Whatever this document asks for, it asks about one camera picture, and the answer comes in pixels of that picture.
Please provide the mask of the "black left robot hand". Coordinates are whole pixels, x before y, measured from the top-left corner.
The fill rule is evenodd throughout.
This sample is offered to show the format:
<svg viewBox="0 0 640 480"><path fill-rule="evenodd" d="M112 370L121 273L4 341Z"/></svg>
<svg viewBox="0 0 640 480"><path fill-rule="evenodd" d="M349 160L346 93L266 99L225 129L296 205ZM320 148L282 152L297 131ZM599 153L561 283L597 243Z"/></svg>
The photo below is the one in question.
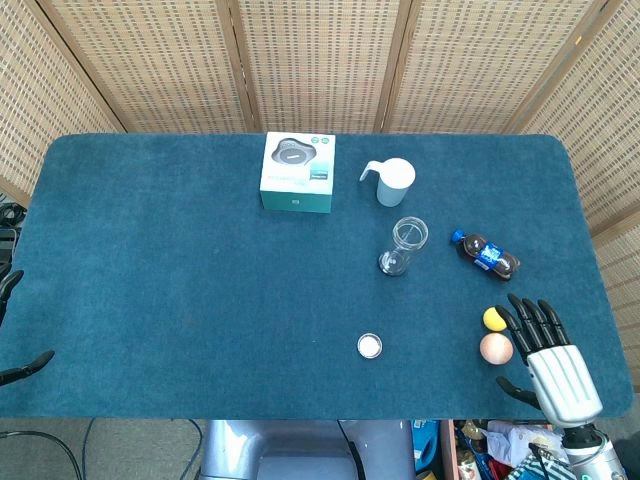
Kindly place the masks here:
<svg viewBox="0 0 640 480"><path fill-rule="evenodd" d="M8 302L11 297L11 293L16 285L21 281L24 276L23 270L16 270L13 273L9 273L5 278L1 280L1 320L7 312ZM43 352L31 363L28 363L21 367L11 368L3 370L1 372L1 385L9 385L11 383L26 379L40 370L42 370L55 356L53 350Z"/></svg>

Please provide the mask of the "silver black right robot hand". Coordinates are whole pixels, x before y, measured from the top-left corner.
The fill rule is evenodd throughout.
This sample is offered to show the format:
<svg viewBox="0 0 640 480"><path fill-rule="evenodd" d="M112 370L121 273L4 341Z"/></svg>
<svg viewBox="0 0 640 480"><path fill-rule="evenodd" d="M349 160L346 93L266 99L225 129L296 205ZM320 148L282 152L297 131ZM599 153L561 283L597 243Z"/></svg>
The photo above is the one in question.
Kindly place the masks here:
<svg viewBox="0 0 640 480"><path fill-rule="evenodd" d="M506 377L496 382L510 397L540 410L553 425L567 429L592 423L603 405L586 362L549 303L510 293L516 314L495 307L527 368L533 389L524 390Z"/></svg>

